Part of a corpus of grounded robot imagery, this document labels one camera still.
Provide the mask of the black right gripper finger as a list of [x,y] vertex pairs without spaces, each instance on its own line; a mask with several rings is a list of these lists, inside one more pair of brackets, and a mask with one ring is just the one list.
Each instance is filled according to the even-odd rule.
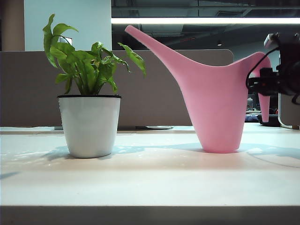
[[249,79],[248,89],[263,96],[272,96],[278,94],[280,89],[276,82],[265,79]]
[[260,69],[259,80],[261,82],[278,82],[279,73],[278,71],[273,71],[273,69],[270,67],[263,67]]

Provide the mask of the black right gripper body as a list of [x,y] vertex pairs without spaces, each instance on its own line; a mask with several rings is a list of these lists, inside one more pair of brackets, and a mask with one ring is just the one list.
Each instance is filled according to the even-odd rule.
[[278,36],[280,52],[280,92],[296,95],[300,92],[300,35],[280,33]]

